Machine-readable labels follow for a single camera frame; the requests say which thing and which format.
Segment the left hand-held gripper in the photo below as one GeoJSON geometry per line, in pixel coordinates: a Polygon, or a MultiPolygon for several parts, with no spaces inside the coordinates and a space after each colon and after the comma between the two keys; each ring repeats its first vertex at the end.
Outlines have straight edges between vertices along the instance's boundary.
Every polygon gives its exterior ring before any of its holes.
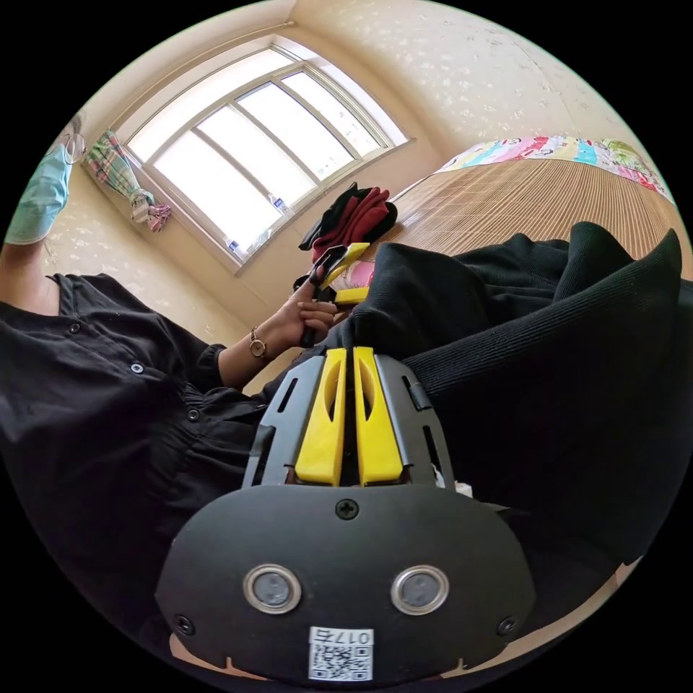
{"type": "Polygon", "coordinates": [[[355,287],[336,291],[331,285],[370,248],[369,243],[351,243],[328,248],[314,262],[311,270],[299,277],[293,284],[293,290],[299,290],[304,284],[312,288],[312,298],[319,302],[335,304],[360,304],[368,296],[369,287],[355,287]]]}

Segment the person's left hand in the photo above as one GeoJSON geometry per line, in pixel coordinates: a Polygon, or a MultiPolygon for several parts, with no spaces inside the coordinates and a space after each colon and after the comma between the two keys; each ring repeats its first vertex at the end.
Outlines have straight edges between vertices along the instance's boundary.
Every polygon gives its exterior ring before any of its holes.
{"type": "Polygon", "coordinates": [[[332,302],[314,298],[315,285],[308,279],[283,306],[257,328],[257,337],[266,345],[266,357],[275,359],[301,344],[305,331],[322,339],[336,324],[338,310],[332,302]]]}

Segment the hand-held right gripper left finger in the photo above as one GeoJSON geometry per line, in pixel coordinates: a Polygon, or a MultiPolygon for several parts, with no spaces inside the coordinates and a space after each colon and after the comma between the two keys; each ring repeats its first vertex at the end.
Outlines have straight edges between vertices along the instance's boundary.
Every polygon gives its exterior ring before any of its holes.
{"type": "Polygon", "coordinates": [[[338,485],[344,452],[347,351],[326,352],[295,474],[304,484],[338,485]]]}

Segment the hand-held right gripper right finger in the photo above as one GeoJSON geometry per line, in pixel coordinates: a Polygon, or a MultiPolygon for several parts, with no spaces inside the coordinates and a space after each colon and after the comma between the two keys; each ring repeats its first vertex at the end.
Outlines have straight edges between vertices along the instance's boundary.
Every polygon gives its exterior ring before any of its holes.
{"type": "Polygon", "coordinates": [[[353,363],[359,482],[363,487],[396,483],[403,463],[374,351],[354,348],[353,363]]]}

